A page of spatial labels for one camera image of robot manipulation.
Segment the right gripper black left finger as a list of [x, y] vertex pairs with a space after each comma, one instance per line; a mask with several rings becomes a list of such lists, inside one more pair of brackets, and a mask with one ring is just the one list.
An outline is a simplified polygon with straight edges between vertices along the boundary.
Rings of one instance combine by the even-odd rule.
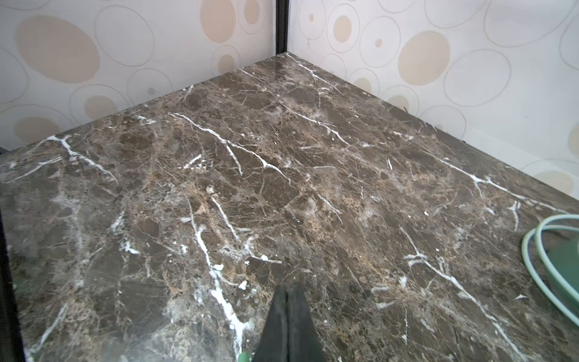
[[288, 361], [288, 307], [284, 286], [274, 292], [252, 361]]

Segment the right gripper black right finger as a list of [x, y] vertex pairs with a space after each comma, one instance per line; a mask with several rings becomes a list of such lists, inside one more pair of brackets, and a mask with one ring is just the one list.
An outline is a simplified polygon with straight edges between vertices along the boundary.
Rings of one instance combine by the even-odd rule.
[[299, 284], [290, 285], [286, 292], [288, 361], [325, 361], [304, 287]]

